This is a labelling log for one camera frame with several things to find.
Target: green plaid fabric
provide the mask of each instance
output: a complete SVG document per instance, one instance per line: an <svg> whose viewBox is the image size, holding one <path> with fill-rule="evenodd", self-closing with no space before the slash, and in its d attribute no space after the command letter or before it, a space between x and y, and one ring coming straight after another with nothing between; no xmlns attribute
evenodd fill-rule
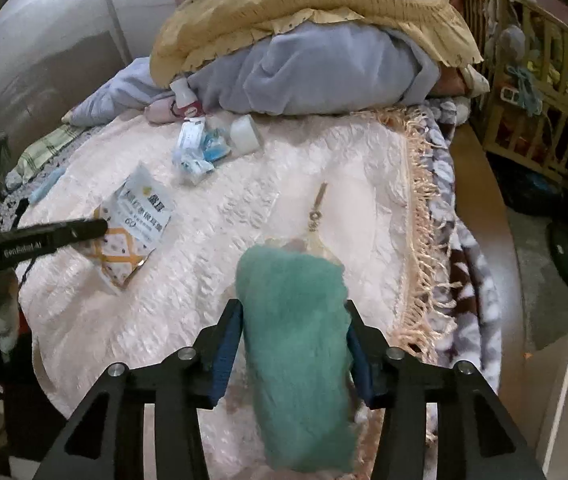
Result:
<svg viewBox="0 0 568 480"><path fill-rule="evenodd" d="M86 128L83 126L70 126L62 124L46 137L33 142L19 157L15 170L21 175L22 182L26 183L33 178L44 164L53 158L65 146L75 140Z"/></svg>

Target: white and orange package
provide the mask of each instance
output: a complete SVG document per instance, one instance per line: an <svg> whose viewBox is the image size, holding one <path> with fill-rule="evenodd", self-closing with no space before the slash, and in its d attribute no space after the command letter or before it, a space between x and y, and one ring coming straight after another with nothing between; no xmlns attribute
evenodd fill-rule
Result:
<svg viewBox="0 0 568 480"><path fill-rule="evenodd" d="M108 222L103 238L77 244L77 250L99 267L100 275L116 290L128 283L157 247L173 213L166 187L143 164L94 210L94 218Z"/></svg>

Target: white bottle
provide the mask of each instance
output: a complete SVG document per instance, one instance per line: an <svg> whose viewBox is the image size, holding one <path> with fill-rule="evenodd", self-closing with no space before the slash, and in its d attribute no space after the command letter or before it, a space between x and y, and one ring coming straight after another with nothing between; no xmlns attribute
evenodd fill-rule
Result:
<svg viewBox="0 0 568 480"><path fill-rule="evenodd" d="M177 117L198 117L204 115L202 105L195 92L189 87L185 77L179 77L171 83L171 90L175 94L175 102L171 107L173 115Z"/></svg>

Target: fringe trim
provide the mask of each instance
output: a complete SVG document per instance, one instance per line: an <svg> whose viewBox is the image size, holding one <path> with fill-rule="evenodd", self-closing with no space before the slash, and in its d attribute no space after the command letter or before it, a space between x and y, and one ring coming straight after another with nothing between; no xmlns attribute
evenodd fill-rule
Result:
<svg viewBox="0 0 568 480"><path fill-rule="evenodd" d="M395 325L388 334L394 346L402 348L423 362L435 364L437 354L435 342L455 329L455 320L435 307L449 308L451 305L438 303L433 290L436 287L456 287L458 283L439 283L436 281L436 270L441 265L436 258L436 233L442 228L434 224L429 210L429 200L439 194L433 183L432 173L422 163L421 159L430 149L430 144L423 135L423 120L425 116L415 108L386 108L372 112L359 112L358 115L374 118L389 129L402 134L408 144L409 153L409 182L411 186L410 200L413 218L413 232L409 237L412 262L409 268L408 306L395 320ZM438 332L430 325L429 316L446 320L443 332ZM368 480L373 472L375 456L379 446L384 413L375 410L368 419L368 424L362 429L357 442L355 471L344 475L340 480ZM427 431L427 446L436 437Z"/></svg>

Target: white label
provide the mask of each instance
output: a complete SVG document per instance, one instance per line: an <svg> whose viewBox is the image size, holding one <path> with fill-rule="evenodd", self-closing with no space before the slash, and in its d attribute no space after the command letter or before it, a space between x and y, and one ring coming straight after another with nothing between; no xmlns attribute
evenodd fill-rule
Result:
<svg viewBox="0 0 568 480"><path fill-rule="evenodd" d="M177 146L180 150L197 150L202 142L204 135L205 118L186 119L181 125Z"/></svg>
<svg viewBox="0 0 568 480"><path fill-rule="evenodd" d="M173 202L143 166L126 179L116 199L116 215L135 238L154 247L171 219Z"/></svg>

